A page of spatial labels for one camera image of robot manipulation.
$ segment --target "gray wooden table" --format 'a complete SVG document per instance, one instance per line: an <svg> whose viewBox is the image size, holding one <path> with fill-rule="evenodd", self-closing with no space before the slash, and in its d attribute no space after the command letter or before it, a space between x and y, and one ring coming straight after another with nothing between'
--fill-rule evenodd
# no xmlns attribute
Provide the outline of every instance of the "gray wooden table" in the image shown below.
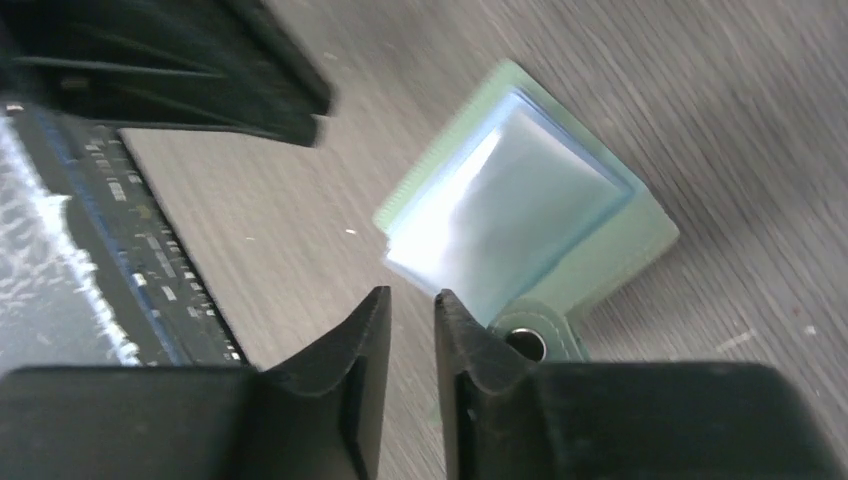
<svg viewBox="0 0 848 480"><path fill-rule="evenodd" d="M601 359L778 365L848 453L848 2L275 0L339 100L320 148L133 132L248 353L395 287L382 478L441 478L431 305L370 216L504 57L656 192L677 248L585 326Z"/></svg>

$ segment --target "light green card holder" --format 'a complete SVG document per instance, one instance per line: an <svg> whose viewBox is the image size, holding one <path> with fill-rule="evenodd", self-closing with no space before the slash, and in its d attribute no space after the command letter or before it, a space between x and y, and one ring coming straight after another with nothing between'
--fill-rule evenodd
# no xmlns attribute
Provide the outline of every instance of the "light green card holder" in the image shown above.
<svg viewBox="0 0 848 480"><path fill-rule="evenodd" d="M512 62L374 222L389 268L429 294L453 290L539 361L585 359L575 326L679 235L645 184Z"/></svg>

